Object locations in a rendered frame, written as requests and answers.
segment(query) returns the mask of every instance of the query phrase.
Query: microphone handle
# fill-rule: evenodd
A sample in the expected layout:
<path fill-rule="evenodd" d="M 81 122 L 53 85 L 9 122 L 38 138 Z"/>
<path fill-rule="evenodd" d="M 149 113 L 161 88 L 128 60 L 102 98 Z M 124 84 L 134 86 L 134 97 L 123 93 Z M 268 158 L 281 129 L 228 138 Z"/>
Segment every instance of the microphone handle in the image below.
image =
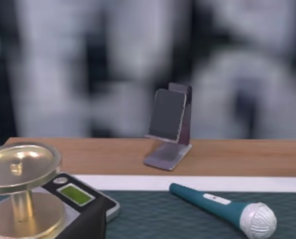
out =
<path fill-rule="evenodd" d="M 170 192 L 178 197 L 207 210 L 221 218 L 228 220 L 234 226 L 240 229 L 240 217 L 244 208 L 249 203 L 232 202 L 211 194 L 200 192 L 179 184 L 172 183 Z"/>

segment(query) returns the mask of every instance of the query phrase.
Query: gold stem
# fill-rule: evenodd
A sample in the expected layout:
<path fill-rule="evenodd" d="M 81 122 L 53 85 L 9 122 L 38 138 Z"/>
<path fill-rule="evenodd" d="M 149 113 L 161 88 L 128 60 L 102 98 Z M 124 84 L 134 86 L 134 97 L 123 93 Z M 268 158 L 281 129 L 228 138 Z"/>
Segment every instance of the gold stem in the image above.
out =
<path fill-rule="evenodd" d="M 31 191 L 15 193 L 10 197 L 13 206 L 14 219 L 16 221 L 24 222 L 33 217 L 34 209 Z"/>

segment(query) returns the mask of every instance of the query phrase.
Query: blurry background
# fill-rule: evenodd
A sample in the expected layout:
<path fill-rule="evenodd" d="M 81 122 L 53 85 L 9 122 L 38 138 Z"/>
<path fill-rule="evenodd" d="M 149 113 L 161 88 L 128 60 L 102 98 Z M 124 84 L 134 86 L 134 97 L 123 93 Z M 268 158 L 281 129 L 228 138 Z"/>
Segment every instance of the blurry background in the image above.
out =
<path fill-rule="evenodd" d="M 142 137 L 193 87 L 193 138 L 296 139 L 296 0 L 0 0 L 0 144 Z"/>

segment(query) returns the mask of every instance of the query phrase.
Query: wooden board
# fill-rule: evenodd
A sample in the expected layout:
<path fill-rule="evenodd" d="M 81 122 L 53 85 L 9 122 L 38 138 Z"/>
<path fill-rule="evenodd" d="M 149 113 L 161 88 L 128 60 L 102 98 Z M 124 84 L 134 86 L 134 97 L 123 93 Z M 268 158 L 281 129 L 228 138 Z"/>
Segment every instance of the wooden board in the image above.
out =
<path fill-rule="evenodd" d="M 193 140 L 192 150 L 172 171 L 143 164 L 158 142 L 151 139 L 11 138 L 56 147 L 63 170 L 72 174 L 296 176 L 296 140 Z"/>

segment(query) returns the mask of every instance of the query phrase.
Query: microphone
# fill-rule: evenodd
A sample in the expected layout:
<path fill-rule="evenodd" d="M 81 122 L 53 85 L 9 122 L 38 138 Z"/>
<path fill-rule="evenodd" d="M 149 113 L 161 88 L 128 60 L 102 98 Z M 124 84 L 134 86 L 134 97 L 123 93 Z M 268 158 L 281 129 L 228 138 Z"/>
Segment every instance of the microphone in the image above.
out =
<path fill-rule="evenodd" d="M 241 203 L 172 183 L 171 193 L 233 224 L 249 239 L 267 239 L 277 228 L 277 218 L 264 203 Z"/>

